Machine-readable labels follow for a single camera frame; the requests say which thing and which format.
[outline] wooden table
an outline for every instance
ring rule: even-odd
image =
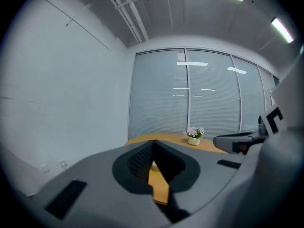
[[[145,134],[141,136],[137,136],[135,138],[130,139],[125,145],[131,144],[131,143],[138,143],[146,140],[164,140],[169,141],[171,143],[176,143],[179,145],[183,145],[186,147],[191,147],[194,149],[199,150],[205,150],[205,151],[211,151],[211,152],[218,152],[218,153],[226,153],[223,150],[220,150],[216,148],[213,145],[213,142],[206,140],[206,139],[200,139],[200,144],[198,146],[194,146],[191,144],[188,144],[187,137],[184,137],[183,134],[178,133],[151,133],[151,134]],[[162,176],[160,171],[153,171],[150,169],[149,173],[149,185],[153,187],[153,199],[156,203],[167,205],[168,204],[168,197],[169,197],[169,185],[165,181],[164,177]]]

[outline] window blind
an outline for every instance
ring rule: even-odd
[[[258,117],[265,111],[263,87],[257,66],[233,58],[242,93],[241,132],[258,129]]]
[[[239,132],[238,82],[230,56],[187,49],[190,73],[190,126],[204,127],[204,138]]]
[[[265,111],[268,110],[271,107],[271,94],[270,91],[273,91],[275,89],[275,82],[272,78],[272,75],[265,71],[262,68],[259,68],[262,82],[263,82],[263,88],[264,88],[264,95],[265,95]]]
[[[129,139],[187,128],[188,81],[184,50],[136,55],[131,87]]]

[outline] ceiling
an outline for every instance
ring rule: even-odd
[[[290,60],[287,55],[290,46],[271,24],[273,17],[284,23],[297,44],[302,41],[295,24],[276,0],[169,0],[173,30],[168,0],[137,0],[134,3],[149,38],[172,33],[217,37],[254,50],[278,67]],[[107,21],[112,32],[126,46],[136,44],[110,0],[98,0],[90,10]]]

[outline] potted plant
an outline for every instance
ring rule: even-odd
[[[184,135],[188,136],[188,143],[192,145],[199,145],[200,137],[204,135],[204,128],[196,128],[196,127],[189,127],[187,131],[184,131]]]

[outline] wall outlet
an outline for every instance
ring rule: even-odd
[[[40,168],[41,168],[43,173],[46,173],[46,172],[50,171],[49,166],[47,164],[40,165]]]
[[[59,163],[60,163],[60,167],[66,167],[67,166],[67,161],[66,160],[60,160]]]

